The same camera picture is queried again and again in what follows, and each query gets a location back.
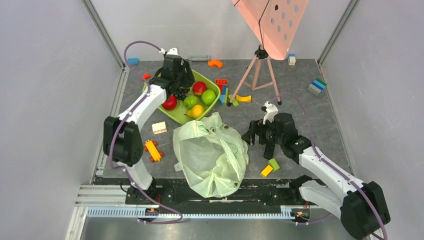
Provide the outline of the green fake cabbage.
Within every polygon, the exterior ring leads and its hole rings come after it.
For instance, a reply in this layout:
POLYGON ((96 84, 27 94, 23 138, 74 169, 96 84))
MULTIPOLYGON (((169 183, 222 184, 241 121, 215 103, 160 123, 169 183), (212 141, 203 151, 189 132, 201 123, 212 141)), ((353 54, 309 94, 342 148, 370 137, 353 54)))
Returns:
POLYGON ((192 95, 192 94, 187 95, 183 100, 183 104, 188 110, 191 110, 198 103, 199 103, 199 98, 196 95, 192 95))

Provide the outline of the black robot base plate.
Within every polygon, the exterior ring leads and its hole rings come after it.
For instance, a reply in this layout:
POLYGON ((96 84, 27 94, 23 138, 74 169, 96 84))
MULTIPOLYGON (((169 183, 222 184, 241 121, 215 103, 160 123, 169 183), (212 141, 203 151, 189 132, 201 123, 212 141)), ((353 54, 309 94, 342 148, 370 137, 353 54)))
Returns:
POLYGON ((183 178, 156 178, 147 194, 165 208, 163 214, 277 214, 281 206, 313 206, 290 187, 292 179, 245 178, 238 190, 225 197, 200 196, 183 178))

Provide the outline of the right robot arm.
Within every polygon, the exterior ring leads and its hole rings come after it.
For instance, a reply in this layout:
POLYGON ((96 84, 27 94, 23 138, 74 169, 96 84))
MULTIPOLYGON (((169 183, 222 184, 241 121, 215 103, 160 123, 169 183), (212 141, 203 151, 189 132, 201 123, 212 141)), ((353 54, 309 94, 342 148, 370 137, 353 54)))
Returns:
POLYGON ((381 186, 356 178, 326 158, 309 138, 298 133, 290 113, 277 113, 272 120, 252 120, 242 139, 254 145, 256 138, 266 148, 280 146, 287 158, 322 182, 307 175, 293 180, 288 191, 293 203, 312 202, 325 209, 356 240, 373 235, 391 221, 381 186))

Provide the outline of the pale green plastic bag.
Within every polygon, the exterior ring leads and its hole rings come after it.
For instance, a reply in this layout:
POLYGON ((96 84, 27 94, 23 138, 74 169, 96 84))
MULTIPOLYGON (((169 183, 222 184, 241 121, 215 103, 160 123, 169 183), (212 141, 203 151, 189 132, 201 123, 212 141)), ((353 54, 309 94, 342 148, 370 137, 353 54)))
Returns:
POLYGON ((201 197, 223 198, 239 189, 249 164, 248 145, 219 113, 176 128, 172 143, 175 171, 183 172, 201 197))

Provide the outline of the dark fake grape bunch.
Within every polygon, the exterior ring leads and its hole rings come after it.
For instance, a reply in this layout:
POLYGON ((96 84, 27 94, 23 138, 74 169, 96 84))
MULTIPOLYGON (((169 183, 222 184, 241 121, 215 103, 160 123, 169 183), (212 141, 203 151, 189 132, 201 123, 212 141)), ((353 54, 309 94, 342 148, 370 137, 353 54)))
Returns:
POLYGON ((190 91, 189 87, 179 87, 176 89, 174 96, 177 100, 184 101, 184 99, 188 96, 190 91))

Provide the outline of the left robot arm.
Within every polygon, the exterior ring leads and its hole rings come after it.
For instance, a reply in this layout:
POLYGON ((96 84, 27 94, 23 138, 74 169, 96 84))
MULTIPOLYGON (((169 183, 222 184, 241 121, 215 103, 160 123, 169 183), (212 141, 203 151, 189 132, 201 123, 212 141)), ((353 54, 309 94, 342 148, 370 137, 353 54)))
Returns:
POLYGON ((145 144, 141 137, 143 125, 178 88, 195 83, 190 64, 179 55, 168 54, 163 66, 146 82, 140 97, 118 116, 108 116, 103 123, 103 152, 110 162, 126 172, 130 184, 138 189, 145 204, 153 203, 157 190, 151 186, 153 177, 142 160, 145 144))

